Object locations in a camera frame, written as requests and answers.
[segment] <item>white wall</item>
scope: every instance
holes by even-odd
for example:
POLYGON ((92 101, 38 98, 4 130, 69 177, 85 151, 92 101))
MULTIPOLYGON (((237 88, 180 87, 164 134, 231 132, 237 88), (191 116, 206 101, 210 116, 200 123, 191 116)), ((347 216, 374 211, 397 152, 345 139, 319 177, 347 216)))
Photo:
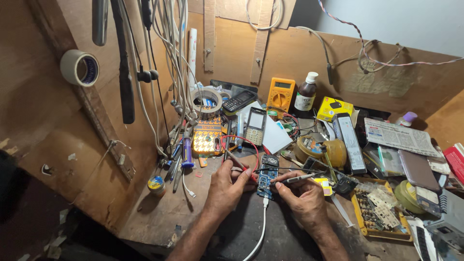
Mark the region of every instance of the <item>white wall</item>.
MULTIPOLYGON (((364 39, 464 57, 464 0, 322 0, 327 12, 359 27, 364 39)), ((353 26, 298 0, 290 26, 359 37, 353 26)))

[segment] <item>circuit board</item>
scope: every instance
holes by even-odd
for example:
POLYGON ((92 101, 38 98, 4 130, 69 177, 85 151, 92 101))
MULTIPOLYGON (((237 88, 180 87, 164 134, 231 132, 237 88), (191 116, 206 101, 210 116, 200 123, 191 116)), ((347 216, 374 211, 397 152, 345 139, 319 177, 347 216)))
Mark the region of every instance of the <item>circuit board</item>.
MULTIPOLYGON (((279 158, 276 156, 272 155, 263 155, 261 157, 261 168, 272 168, 272 167, 278 167, 279 166, 279 158)), ((259 178, 258 178, 258 190, 256 194, 261 197, 267 197, 269 199, 273 199, 272 197, 272 192, 269 188, 264 189, 263 187, 269 185, 271 183, 271 180, 276 178, 278 175, 278 169, 272 169, 272 170, 262 170, 259 172, 259 178)))

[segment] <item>wooden workbench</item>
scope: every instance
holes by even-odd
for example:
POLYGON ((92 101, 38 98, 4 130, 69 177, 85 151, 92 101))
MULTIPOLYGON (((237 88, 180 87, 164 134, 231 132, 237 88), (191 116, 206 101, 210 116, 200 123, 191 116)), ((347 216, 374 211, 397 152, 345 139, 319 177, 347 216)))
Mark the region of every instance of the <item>wooden workbench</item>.
MULTIPOLYGON (((220 166, 221 159, 209 158, 207 167, 197 168, 185 175, 186 185, 195 192, 196 198, 186 193, 181 183, 177 193, 173 194, 174 183, 168 182, 167 192, 161 199, 151 196, 146 187, 128 222, 119 233, 119 238, 152 260, 168 255, 203 208, 211 174, 220 166), (201 172, 203 176, 196 177, 197 172, 201 172)), ((251 167, 256 164, 255 155, 243 157, 241 160, 251 167)), ((294 167, 293 163, 282 157, 280 165, 294 167)), ((166 171, 161 170, 157 175, 164 177, 166 171)), ((352 203, 339 195, 337 198, 351 221, 356 223, 355 226, 346 228, 346 221, 326 197, 330 223, 351 260, 363 261, 369 254, 380 257, 382 261, 419 260, 412 242, 364 237, 357 225, 352 203)), ((291 210, 278 196, 269 204, 266 223, 264 241, 255 260, 322 260, 316 244, 294 220, 291 210)), ((205 253, 207 259, 243 260, 256 246, 262 233, 262 225, 263 199, 255 192, 244 193, 236 210, 222 222, 210 241, 205 253)))

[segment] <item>yellow multimeter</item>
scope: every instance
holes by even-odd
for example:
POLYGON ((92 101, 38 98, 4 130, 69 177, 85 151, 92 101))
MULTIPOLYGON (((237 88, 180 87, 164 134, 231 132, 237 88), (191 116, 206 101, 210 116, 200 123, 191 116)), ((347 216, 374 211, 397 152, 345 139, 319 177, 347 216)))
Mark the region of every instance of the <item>yellow multimeter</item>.
MULTIPOLYGON (((267 98, 267 105, 280 108, 286 112, 289 111, 290 101, 295 88, 295 81, 283 78, 272 78, 271 86, 269 88, 269 97, 267 98)), ((276 115, 282 117, 284 113, 282 110, 269 109, 269 115, 276 115)))

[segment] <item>forearm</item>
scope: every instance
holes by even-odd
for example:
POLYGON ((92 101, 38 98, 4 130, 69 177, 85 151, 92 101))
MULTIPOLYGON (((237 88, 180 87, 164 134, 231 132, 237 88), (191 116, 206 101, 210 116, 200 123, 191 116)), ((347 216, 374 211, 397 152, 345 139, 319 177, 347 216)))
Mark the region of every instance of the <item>forearm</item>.
POLYGON ((348 253, 329 224, 322 225, 309 234, 326 260, 349 261, 348 253))
POLYGON ((197 261, 222 220, 203 210, 193 226, 182 236, 166 261, 197 261))

